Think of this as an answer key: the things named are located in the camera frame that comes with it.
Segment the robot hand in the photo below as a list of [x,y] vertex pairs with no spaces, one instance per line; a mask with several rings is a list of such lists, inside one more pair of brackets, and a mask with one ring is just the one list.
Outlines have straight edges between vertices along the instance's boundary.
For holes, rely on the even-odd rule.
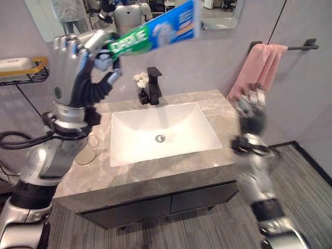
[[260,134],[266,124],[265,94],[259,88],[250,90],[249,96],[242,96],[235,103],[240,115],[241,133]]
[[[116,33],[97,30],[55,39],[50,55],[50,77],[51,82],[55,84],[57,103],[76,108],[88,107],[108,95],[113,84],[121,76],[120,63],[119,59],[112,61],[109,51],[100,50],[105,43],[118,38]],[[99,83],[93,84],[93,66],[105,71],[111,63],[113,72],[107,73]]]

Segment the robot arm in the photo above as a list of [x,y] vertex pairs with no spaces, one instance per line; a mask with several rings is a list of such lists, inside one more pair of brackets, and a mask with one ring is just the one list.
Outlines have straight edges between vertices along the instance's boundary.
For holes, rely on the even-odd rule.
[[236,178],[237,186],[245,196],[257,219],[259,231],[265,239],[266,249],[308,249],[309,243],[288,218],[275,195],[270,178],[268,158],[273,152],[258,136],[264,129],[264,92],[250,91],[236,103],[240,114],[241,135],[232,141],[236,153],[235,165],[243,170]]
[[[50,53],[55,98],[52,112],[42,116],[47,134],[32,139],[19,132],[0,133],[0,146],[4,149],[33,146],[0,216],[0,248],[47,247],[47,218],[57,185],[85,146],[92,126],[99,124],[101,116],[92,105],[103,99],[121,76],[119,59],[112,61],[110,52],[101,50],[117,37],[97,30],[56,38]],[[93,66],[106,70],[112,62],[113,72],[99,83],[92,83]],[[13,135],[25,140],[5,139]]]

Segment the bathroom sink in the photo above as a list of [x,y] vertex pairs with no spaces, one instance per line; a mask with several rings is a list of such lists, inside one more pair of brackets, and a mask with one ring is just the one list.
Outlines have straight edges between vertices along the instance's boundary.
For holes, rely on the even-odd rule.
[[111,167],[218,148],[197,103],[112,114]]

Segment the cabinet door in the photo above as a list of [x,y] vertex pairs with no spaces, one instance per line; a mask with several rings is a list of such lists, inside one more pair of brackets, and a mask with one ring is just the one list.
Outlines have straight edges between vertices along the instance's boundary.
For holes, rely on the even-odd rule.
[[86,213],[83,217],[105,228],[114,228],[168,215],[170,207],[168,196]]
[[178,193],[172,197],[171,213],[202,208],[227,201],[237,191],[235,183]]

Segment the striped carpet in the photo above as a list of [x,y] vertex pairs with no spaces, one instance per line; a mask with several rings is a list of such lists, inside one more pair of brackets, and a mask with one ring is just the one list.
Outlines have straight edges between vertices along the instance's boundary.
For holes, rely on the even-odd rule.
[[[311,243],[332,248],[332,189],[292,146],[272,176],[284,211]],[[212,210],[200,209],[103,230],[54,203],[49,248],[259,248],[255,218],[241,194]]]

